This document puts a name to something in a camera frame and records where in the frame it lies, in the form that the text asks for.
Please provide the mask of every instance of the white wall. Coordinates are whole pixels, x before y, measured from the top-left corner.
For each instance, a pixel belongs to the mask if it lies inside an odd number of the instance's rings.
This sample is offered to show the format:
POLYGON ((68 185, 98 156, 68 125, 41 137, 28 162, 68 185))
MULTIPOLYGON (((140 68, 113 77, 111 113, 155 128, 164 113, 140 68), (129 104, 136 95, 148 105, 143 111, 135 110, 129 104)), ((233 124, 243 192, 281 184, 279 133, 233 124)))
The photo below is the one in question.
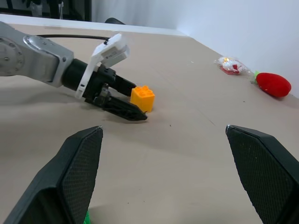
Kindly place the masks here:
POLYGON ((174 28, 252 70, 278 73, 299 98, 298 0, 93 0, 93 21, 174 28))

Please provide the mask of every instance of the beige table surface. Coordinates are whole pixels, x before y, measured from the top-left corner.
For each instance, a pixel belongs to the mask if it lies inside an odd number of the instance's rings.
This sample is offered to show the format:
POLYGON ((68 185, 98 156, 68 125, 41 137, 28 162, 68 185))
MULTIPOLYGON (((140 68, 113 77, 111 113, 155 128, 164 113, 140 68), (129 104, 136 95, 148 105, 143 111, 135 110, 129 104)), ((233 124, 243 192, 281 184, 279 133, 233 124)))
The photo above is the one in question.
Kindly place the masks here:
MULTIPOLYGON (((30 34, 112 32, 14 25, 30 34)), ((189 37, 126 33, 117 74, 155 93, 146 122, 77 101, 74 92, 25 77, 0 79, 0 222, 71 134, 104 128, 94 224, 260 224, 237 174, 227 124, 269 133, 299 158, 299 100, 276 100, 229 76, 219 55, 189 37)), ((87 61, 97 40, 53 39, 87 61)))

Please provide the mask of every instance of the textured black pad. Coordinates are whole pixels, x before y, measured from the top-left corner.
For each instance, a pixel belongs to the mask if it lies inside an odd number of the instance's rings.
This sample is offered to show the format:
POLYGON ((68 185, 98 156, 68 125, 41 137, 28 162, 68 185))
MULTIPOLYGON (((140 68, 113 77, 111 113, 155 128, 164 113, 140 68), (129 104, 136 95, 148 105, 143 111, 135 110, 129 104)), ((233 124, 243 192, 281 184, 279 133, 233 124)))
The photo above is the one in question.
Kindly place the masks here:
POLYGON ((93 193, 101 127, 69 137, 35 176, 4 224, 82 224, 93 193))
POLYGON ((227 136, 244 189, 264 224, 299 223, 299 163, 273 137, 229 126, 227 136))

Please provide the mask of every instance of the orange lego brick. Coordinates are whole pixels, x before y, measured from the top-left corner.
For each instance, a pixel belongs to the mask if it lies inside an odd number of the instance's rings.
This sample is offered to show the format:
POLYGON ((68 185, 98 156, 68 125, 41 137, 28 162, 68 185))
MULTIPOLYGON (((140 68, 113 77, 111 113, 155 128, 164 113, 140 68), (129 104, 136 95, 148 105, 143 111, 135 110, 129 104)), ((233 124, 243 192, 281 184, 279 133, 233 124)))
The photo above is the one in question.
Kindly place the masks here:
POLYGON ((135 104, 143 112, 151 112, 153 109, 155 95, 146 85, 137 86, 132 89, 130 103, 135 104))

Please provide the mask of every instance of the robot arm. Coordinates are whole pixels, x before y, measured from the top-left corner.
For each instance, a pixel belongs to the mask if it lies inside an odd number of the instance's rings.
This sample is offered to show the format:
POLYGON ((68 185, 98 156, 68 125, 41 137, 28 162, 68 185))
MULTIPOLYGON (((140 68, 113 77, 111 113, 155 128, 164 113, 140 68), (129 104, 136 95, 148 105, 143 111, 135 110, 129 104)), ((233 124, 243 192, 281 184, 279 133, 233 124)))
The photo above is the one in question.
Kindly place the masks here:
POLYGON ((136 87, 106 67, 128 56, 128 47, 120 35, 110 40, 99 45, 86 64, 50 39, 22 33, 0 22, 0 76, 27 76, 54 87, 63 85, 105 111, 128 120, 146 120, 136 105, 111 96, 108 90, 111 87, 130 96, 136 87), (99 62, 102 65, 94 71, 99 62))

